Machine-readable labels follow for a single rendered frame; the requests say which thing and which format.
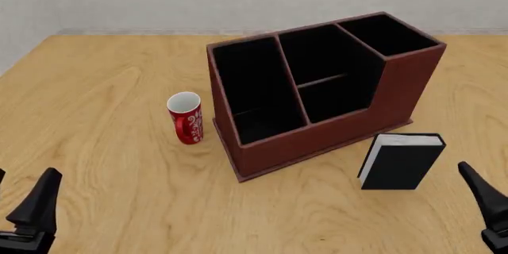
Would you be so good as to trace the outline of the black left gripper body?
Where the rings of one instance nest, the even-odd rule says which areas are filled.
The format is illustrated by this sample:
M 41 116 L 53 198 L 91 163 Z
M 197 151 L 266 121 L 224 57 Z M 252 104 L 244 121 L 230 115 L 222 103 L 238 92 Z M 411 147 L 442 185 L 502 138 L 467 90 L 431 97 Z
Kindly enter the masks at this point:
M 56 225 L 15 225 L 0 231 L 0 254 L 48 254 L 55 240 Z

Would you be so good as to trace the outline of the black book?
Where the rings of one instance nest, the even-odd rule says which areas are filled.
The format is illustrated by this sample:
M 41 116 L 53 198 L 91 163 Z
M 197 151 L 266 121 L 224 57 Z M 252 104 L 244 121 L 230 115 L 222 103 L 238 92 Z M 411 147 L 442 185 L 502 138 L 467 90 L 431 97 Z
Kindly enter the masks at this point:
M 358 172 L 363 190 L 414 190 L 445 149 L 437 133 L 380 133 Z

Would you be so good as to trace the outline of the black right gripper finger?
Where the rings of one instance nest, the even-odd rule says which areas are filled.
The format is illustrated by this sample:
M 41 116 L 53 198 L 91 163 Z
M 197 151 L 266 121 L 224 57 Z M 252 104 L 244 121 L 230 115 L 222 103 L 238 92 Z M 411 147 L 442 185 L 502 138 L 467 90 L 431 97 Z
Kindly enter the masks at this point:
M 508 233 L 508 196 L 490 185 L 465 161 L 458 170 L 471 189 L 487 229 L 497 234 Z

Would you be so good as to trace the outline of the red-brown desk caddy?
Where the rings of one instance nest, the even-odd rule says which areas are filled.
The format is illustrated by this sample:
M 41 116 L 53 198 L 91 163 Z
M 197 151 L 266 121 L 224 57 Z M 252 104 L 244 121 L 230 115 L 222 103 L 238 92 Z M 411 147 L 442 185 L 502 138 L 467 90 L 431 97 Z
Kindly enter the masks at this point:
M 213 123 L 238 181 L 408 125 L 445 49 L 384 12 L 209 44 Z

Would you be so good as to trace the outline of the red patterned mug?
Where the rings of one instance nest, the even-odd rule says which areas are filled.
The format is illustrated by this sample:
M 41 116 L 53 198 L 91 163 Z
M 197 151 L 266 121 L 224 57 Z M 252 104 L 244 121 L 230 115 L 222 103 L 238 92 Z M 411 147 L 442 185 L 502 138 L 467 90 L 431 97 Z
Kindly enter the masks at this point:
M 175 133 L 183 144 L 197 144 L 203 139 L 201 98 L 191 91 L 182 91 L 167 100 L 167 110 Z

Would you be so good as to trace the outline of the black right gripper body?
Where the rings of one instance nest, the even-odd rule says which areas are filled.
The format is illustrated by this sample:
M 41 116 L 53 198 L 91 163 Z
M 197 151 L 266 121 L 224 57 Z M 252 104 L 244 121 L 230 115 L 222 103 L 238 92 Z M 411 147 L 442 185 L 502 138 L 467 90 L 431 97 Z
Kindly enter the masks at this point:
M 499 231 L 484 229 L 481 237 L 493 254 L 508 254 L 508 228 Z

